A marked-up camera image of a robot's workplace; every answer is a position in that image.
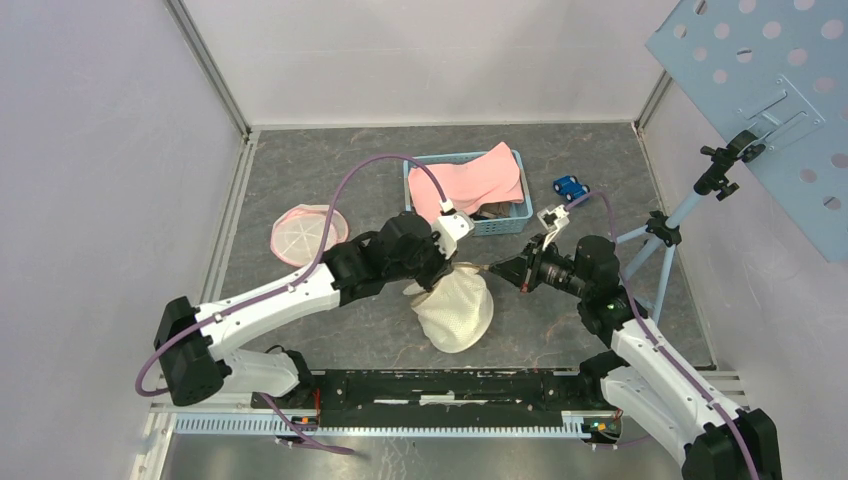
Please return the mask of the white mesh laundry bag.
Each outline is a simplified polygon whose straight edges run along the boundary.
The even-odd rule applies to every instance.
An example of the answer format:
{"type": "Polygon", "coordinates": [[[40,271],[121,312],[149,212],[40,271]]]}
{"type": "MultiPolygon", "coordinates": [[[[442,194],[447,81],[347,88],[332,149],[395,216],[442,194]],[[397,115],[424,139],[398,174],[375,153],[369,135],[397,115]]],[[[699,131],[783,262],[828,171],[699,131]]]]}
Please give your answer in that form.
{"type": "Polygon", "coordinates": [[[309,264],[323,238],[328,205],[300,204],[286,211],[272,225],[271,252],[293,267],[309,264]]]}

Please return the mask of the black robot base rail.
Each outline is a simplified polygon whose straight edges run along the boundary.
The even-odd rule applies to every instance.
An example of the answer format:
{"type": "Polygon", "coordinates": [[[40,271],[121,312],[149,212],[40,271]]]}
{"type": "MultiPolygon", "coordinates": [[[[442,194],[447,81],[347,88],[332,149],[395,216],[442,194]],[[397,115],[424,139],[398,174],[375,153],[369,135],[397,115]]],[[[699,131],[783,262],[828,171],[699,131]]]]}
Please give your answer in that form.
{"type": "Polygon", "coordinates": [[[572,370],[325,370],[273,399],[313,410],[320,427],[555,427],[564,412],[613,411],[572,370]]]}

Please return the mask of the pink bra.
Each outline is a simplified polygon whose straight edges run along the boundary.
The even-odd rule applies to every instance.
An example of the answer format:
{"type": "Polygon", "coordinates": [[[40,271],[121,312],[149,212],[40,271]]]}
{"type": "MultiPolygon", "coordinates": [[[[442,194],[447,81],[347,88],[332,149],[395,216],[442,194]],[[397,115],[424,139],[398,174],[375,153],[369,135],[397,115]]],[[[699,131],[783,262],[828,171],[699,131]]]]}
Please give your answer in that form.
{"type": "MultiPolygon", "coordinates": [[[[523,204],[524,188],[521,169],[512,150],[505,142],[470,161],[430,163],[427,168],[435,175],[454,209],[468,215],[483,205],[509,202],[523,204]]],[[[407,183],[414,211],[434,222],[442,212],[441,196],[429,176],[418,167],[411,168],[407,183]]]]}

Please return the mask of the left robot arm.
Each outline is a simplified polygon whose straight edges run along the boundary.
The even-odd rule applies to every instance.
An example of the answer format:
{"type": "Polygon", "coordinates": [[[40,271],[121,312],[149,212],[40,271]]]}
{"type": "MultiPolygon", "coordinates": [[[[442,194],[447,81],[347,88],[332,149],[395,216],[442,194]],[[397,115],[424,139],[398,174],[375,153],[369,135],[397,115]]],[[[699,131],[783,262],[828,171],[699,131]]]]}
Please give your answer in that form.
{"type": "Polygon", "coordinates": [[[412,280],[430,291],[473,230],[461,212],[433,223],[403,212],[378,231],[334,245],[315,266],[241,295],[199,306],[186,297],[169,301],[153,357],[166,394],[178,407],[223,392],[264,393],[290,407],[306,405],[314,381],[304,360],[291,350],[253,352],[245,344],[294,320],[376,296],[392,282],[412,280]]]}

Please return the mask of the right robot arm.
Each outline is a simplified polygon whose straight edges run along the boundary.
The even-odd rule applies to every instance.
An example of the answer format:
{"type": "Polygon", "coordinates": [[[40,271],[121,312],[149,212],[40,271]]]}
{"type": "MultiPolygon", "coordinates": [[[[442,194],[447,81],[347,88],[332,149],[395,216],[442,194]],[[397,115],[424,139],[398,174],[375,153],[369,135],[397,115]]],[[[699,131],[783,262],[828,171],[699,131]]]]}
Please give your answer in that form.
{"type": "Polygon", "coordinates": [[[782,478],[773,420],[731,400],[664,339],[620,280],[612,241],[585,236],[574,255],[562,255],[539,234],[488,270],[523,293],[547,285],[577,298],[584,327],[608,348],[580,364],[580,400],[629,415],[675,459],[683,478],[782,478]]]}

